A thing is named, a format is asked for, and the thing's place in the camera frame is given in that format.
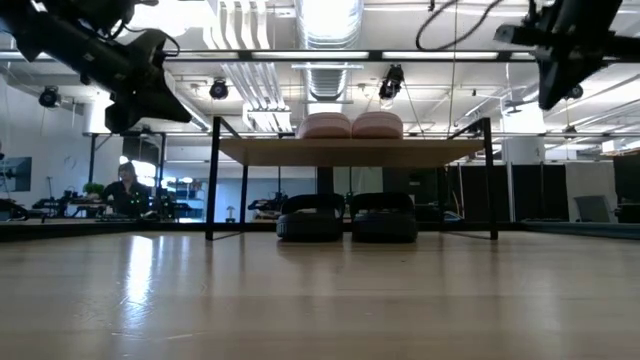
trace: shelf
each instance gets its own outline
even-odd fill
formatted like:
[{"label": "shelf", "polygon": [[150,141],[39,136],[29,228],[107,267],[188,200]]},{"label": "shelf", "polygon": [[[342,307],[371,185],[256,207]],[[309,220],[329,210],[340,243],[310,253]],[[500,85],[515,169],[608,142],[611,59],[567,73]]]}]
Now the shelf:
[{"label": "shelf", "polygon": [[482,140],[220,140],[220,151],[248,166],[431,168],[482,149]]}]

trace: black cable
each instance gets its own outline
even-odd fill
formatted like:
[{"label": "black cable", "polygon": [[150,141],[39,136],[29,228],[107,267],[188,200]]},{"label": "black cable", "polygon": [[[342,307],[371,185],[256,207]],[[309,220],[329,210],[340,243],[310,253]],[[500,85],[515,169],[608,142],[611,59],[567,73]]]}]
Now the black cable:
[{"label": "black cable", "polygon": [[489,16],[489,13],[491,12],[491,10],[493,10],[493,8],[495,8],[496,6],[498,6],[501,2],[503,2],[504,0],[494,0],[491,4],[489,4],[489,6],[487,6],[487,8],[485,9],[484,13],[482,14],[482,16],[480,17],[480,20],[478,20],[478,22],[473,25],[473,27],[467,31],[465,34],[463,34],[462,36],[460,36],[457,39],[454,39],[452,42],[439,46],[437,48],[433,48],[433,49],[427,49],[424,48],[422,46],[422,44],[420,43],[420,38],[422,38],[422,34],[424,34],[424,31],[427,29],[427,27],[438,17],[440,16],[440,14],[442,14],[443,11],[445,11],[446,9],[448,9],[449,7],[451,7],[452,5],[455,5],[458,3],[458,0],[450,0],[447,3],[445,3],[444,5],[442,5],[442,7],[438,10],[436,10],[436,12],[433,13],[433,15],[431,15],[425,22],[424,24],[422,24],[422,26],[420,26],[420,30],[418,30],[418,34],[416,35],[416,48],[418,48],[421,51],[440,51],[440,50],[445,50],[450,48],[453,45],[457,45],[463,41],[465,41],[466,39],[468,39],[471,35],[473,35],[476,30],[478,30],[478,28],[480,27],[480,25],[482,25],[484,23],[484,21],[487,19],[487,16]]},{"label": "black cable", "polygon": [[[139,29],[139,30],[133,30],[131,28],[129,28],[126,24],[123,25],[123,27],[128,31],[128,32],[132,32],[132,33],[140,33],[140,32],[145,32],[147,30],[157,30],[157,29],[149,29],[149,28],[145,28],[145,29]],[[175,46],[176,46],[176,52],[174,53],[165,53],[166,56],[168,57],[178,57],[180,56],[180,52],[182,51],[182,49],[180,48],[180,44],[178,44],[178,42],[176,41],[176,39],[174,39],[172,36],[170,36],[167,33],[164,33],[167,36],[167,39],[169,39],[169,41],[171,41]]]}]

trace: ceiling duct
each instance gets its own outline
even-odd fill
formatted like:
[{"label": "ceiling duct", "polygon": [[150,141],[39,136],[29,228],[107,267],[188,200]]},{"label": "ceiling duct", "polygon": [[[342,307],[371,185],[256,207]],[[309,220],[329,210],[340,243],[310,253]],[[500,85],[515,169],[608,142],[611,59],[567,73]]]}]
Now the ceiling duct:
[{"label": "ceiling duct", "polygon": [[[360,36],[363,9],[363,0],[296,0],[300,47],[310,50],[354,48]],[[309,100],[343,100],[348,78],[348,70],[307,69]]]}]

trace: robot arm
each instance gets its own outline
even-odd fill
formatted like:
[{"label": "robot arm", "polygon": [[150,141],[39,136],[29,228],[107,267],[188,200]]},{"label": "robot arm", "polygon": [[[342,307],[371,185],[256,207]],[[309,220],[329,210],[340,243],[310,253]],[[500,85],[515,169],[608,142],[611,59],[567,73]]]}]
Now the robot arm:
[{"label": "robot arm", "polygon": [[550,110],[583,80],[607,66],[605,56],[638,59],[640,40],[609,30],[622,0],[556,0],[539,13],[532,6],[522,26],[502,25],[494,37],[535,46],[539,105]]},{"label": "robot arm", "polygon": [[29,0],[2,1],[0,31],[16,40],[27,61],[47,53],[69,66],[85,85],[95,82],[111,92],[114,104],[106,110],[106,126],[126,131],[142,117],[183,123],[191,115],[164,80],[163,51],[168,36],[149,29],[129,45],[113,38],[112,28],[123,28],[140,0],[39,0],[38,11]]}]

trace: person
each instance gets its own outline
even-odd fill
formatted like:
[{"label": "person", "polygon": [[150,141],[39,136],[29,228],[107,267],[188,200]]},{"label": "person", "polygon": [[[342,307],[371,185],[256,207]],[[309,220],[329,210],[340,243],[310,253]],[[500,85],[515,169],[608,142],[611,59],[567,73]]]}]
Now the person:
[{"label": "person", "polygon": [[113,210],[116,214],[137,218],[149,211],[149,188],[138,182],[136,168],[131,162],[118,168],[120,181],[107,186],[102,193],[102,200],[113,197]]}]

